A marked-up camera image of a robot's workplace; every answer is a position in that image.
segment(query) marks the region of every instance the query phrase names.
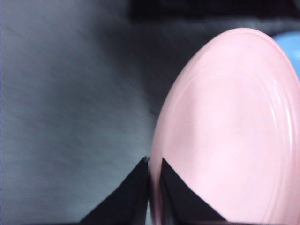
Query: pink plate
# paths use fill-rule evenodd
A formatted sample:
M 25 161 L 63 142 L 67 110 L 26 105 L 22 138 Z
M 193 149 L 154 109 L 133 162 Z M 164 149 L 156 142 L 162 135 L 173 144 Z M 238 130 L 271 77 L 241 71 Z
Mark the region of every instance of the pink plate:
M 300 84 L 274 40 L 233 29 L 212 39 L 182 70 L 153 139 L 156 225 L 162 157 L 228 221 L 299 224 Z

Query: gray floor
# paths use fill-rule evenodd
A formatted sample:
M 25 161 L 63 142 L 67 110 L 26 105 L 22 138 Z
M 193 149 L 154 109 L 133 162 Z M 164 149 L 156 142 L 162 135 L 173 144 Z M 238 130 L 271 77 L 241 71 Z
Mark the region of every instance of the gray floor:
M 1 1 L 1 224 L 74 222 L 108 196 L 150 154 L 171 84 L 212 37 L 300 30 L 288 18 L 131 22 L 128 6 Z

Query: black triangular object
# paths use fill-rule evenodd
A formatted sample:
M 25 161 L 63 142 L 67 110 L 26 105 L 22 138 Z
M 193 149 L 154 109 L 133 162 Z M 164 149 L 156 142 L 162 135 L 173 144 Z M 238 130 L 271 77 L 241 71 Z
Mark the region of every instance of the black triangular object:
M 184 183 L 165 159 L 162 162 L 160 186 L 164 225 L 179 225 L 184 221 L 226 221 Z
M 148 158 L 144 157 L 120 186 L 84 217 L 81 224 L 143 225 L 148 203 Z

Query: blue plate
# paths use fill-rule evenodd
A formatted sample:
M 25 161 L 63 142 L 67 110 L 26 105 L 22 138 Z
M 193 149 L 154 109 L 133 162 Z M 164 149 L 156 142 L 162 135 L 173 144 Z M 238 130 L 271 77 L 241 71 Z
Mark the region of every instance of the blue plate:
M 279 34 L 273 38 L 292 62 L 300 79 L 300 31 Z

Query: dark background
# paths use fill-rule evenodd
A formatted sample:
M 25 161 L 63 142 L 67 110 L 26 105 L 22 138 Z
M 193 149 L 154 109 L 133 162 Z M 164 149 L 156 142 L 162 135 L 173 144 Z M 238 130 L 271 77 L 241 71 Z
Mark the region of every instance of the dark background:
M 216 35 L 300 30 L 295 11 L 175 2 L 1 1 L 1 224 L 76 222 L 107 197 L 150 154 L 168 90 Z

